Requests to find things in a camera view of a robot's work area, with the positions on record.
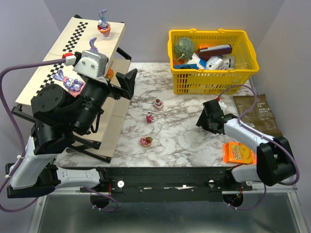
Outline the purple bunny cupcake toy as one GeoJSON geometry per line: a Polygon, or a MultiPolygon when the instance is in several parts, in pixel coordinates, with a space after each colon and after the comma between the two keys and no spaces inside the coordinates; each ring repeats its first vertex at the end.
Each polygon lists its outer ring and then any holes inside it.
{"type": "Polygon", "coordinates": [[[110,37],[111,26],[105,18],[106,9],[103,9],[99,12],[99,21],[98,21],[98,31],[101,33],[103,39],[108,39],[110,37]]]}

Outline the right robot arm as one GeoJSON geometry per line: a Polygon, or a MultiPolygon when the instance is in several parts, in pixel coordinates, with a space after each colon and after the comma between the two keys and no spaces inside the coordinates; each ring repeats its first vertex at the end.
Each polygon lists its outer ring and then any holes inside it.
{"type": "Polygon", "coordinates": [[[283,136],[274,138],[248,127],[233,114],[224,114],[217,100],[203,103],[196,126],[213,133],[228,135],[255,152],[257,163],[239,165],[231,170],[238,183],[262,182],[267,186],[282,183],[298,171],[289,142],[283,136]]]}

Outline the purple bunny pink donut toy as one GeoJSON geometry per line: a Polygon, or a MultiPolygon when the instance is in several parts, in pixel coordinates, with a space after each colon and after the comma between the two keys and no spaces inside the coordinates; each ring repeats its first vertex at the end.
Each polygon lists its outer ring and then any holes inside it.
{"type": "Polygon", "coordinates": [[[74,97],[80,95],[81,91],[85,86],[85,82],[78,79],[72,79],[64,75],[63,71],[60,69],[56,74],[53,74],[52,77],[55,80],[61,81],[65,89],[74,97]]]}

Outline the orange dragon toy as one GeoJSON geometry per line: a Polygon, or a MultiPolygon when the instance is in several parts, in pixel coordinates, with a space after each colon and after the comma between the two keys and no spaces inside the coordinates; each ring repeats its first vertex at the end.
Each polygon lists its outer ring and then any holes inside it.
{"type": "Polygon", "coordinates": [[[114,76],[115,76],[115,73],[114,73],[113,69],[112,69],[112,68],[109,68],[108,71],[107,71],[107,73],[106,73],[106,77],[107,77],[109,80],[112,80],[112,79],[114,78],[114,76]]]}

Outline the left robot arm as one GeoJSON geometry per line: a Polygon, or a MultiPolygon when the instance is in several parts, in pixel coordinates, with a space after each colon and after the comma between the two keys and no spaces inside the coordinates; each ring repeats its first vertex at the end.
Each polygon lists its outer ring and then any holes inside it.
{"type": "Polygon", "coordinates": [[[94,188],[105,182],[101,170],[66,169],[52,161],[83,136],[99,128],[103,104],[107,98],[130,100],[134,94],[137,69],[117,73],[119,85],[89,79],[81,93],[74,97],[57,84],[44,87],[31,100],[35,119],[25,155],[13,165],[7,165],[10,176],[7,196],[38,198],[65,187],[94,188]]]}

